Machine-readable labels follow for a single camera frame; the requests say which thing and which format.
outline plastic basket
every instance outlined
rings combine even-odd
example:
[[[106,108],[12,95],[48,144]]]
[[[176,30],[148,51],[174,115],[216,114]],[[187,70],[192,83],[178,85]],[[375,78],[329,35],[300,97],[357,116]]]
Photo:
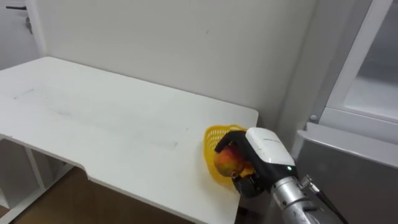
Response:
[[[216,154],[214,149],[226,133],[238,130],[245,131],[247,129],[235,124],[229,126],[212,126],[206,130],[205,138],[203,140],[203,156],[205,157],[205,161],[210,175],[217,183],[231,190],[234,190],[234,185],[231,178],[223,177],[221,174],[218,173],[216,167],[214,166],[214,156]],[[241,175],[251,174],[252,172],[252,169],[245,169]]]

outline black cable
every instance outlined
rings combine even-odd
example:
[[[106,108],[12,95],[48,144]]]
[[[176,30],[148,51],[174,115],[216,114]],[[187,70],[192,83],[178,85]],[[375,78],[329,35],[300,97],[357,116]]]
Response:
[[[337,217],[344,223],[348,224],[347,220],[344,218],[344,216],[337,210],[337,208],[334,206],[334,204],[329,200],[329,198],[323,193],[323,191],[319,191],[315,194],[334,214],[337,215]]]

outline refrigerator door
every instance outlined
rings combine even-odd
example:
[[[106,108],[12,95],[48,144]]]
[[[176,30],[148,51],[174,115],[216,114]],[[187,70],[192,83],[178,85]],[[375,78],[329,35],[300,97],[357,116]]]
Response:
[[[291,153],[350,224],[398,223],[398,145],[307,123]]]

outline floor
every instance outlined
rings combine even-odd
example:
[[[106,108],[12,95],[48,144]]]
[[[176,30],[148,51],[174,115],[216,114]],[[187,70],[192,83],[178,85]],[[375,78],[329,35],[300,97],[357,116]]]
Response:
[[[87,180],[73,168],[13,224],[191,223]]]
[[[8,212],[8,209],[0,206],[0,218]]]

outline metal robot arm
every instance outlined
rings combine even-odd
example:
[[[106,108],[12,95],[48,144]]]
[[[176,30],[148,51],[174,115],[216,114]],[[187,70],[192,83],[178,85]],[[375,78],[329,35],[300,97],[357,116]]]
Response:
[[[307,197],[303,190],[308,188],[342,223],[348,223],[309,176],[298,181],[292,157],[272,131],[263,128],[230,131],[220,140],[215,151],[221,152],[229,144],[236,145],[244,159],[254,168],[253,174],[231,177],[242,196],[255,197],[267,191],[281,209],[285,224],[339,223]]]

